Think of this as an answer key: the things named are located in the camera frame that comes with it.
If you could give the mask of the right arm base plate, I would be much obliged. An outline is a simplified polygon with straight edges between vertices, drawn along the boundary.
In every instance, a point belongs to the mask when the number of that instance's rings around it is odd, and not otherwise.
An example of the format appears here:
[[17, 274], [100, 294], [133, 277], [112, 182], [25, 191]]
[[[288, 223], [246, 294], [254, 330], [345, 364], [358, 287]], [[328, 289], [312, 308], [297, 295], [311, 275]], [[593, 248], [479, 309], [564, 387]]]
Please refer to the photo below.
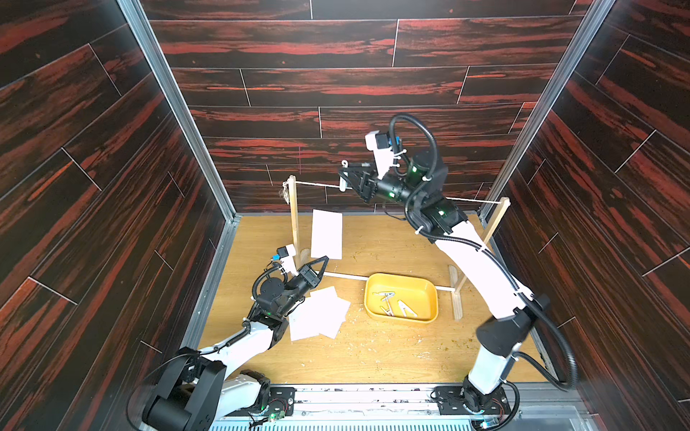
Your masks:
[[473, 386], [437, 386], [431, 392], [441, 415], [480, 415], [507, 418], [512, 413], [508, 396], [502, 385], [494, 391], [483, 394]]

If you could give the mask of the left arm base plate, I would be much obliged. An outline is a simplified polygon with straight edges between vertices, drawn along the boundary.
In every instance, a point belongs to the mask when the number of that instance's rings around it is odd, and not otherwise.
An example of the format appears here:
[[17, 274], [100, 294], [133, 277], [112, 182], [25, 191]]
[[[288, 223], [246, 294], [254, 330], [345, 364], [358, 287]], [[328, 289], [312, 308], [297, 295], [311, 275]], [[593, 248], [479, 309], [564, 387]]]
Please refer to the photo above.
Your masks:
[[295, 403], [295, 387], [272, 385], [268, 390], [260, 391], [255, 404], [248, 408], [239, 409], [239, 411], [232, 413], [232, 416], [280, 420], [293, 415]]

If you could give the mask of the green white clothespin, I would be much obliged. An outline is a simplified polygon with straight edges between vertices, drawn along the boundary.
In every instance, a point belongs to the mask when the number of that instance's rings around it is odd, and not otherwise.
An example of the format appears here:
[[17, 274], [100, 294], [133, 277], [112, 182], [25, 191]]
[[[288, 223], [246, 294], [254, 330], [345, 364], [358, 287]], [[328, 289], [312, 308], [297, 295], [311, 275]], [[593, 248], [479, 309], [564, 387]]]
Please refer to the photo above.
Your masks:
[[[341, 161], [341, 167], [342, 168], [347, 168], [349, 166], [349, 163], [347, 160], [342, 160]], [[340, 181], [339, 181], [339, 190], [340, 192], [345, 192], [348, 188], [348, 181], [344, 178], [344, 175], [340, 176]]]

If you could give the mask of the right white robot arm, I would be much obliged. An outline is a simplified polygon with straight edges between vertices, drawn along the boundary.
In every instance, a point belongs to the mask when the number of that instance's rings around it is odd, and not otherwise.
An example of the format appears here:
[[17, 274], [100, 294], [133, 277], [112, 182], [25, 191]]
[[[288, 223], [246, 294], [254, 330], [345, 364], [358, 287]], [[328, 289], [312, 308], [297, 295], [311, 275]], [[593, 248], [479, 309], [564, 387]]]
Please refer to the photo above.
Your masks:
[[[569, 342], [547, 316], [547, 296], [535, 296], [484, 244], [467, 216], [443, 195], [448, 168], [431, 131], [417, 118], [399, 113], [386, 131], [365, 137], [374, 166], [343, 165], [341, 183], [364, 202], [384, 199], [402, 206], [417, 235], [445, 253], [474, 285], [492, 316], [476, 330], [480, 350], [463, 381], [461, 396], [471, 414], [483, 414], [499, 400], [512, 366], [523, 359], [560, 391], [574, 388], [578, 366]], [[520, 348], [535, 323], [555, 336], [567, 363], [563, 380], [550, 374]]]

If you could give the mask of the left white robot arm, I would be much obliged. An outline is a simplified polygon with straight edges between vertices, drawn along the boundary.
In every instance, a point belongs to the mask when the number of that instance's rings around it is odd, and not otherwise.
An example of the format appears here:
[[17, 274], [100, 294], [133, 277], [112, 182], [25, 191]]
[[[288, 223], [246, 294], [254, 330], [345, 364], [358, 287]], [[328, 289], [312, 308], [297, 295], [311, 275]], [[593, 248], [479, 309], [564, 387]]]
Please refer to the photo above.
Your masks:
[[230, 375], [273, 348], [289, 326], [289, 314], [316, 289], [329, 263], [323, 256], [289, 276], [275, 261], [252, 286], [253, 305], [242, 330], [219, 343], [195, 350], [181, 348], [147, 375], [157, 383], [148, 395], [141, 422], [155, 430], [208, 430], [234, 413], [263, 412], [269, 405], [271, 381], [253, 372]]

